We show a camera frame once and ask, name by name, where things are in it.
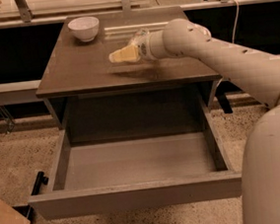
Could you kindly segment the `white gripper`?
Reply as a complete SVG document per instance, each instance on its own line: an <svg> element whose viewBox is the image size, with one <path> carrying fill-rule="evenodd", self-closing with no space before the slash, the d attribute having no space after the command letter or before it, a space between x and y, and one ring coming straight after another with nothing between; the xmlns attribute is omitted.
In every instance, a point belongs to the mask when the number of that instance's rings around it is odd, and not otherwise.
<svg viewBox="0 0 280 224"><path fill-rule="evenodd" d="M147 55L153 60L167 58L165 44L163 42L163 32L156 31L149 33L146 37ZM122 49L108 55L112 63L117 62L137 62L140 58L138 47L136 45L127 45Z"/></svg>

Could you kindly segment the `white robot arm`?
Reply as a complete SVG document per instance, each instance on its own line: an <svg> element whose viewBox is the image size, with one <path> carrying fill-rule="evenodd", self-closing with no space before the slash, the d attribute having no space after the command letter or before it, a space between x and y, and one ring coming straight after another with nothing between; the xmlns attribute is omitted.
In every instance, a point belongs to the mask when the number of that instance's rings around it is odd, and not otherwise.
<svg viewBox="0 0 280 224"><path fill-rule="evenodd" d="M193 57L238 86L268 112L246 140L243 224L280 224L280 56L211 37L200 25L176 19L155 33L139 33L109 60L137 62Z"/></svg>

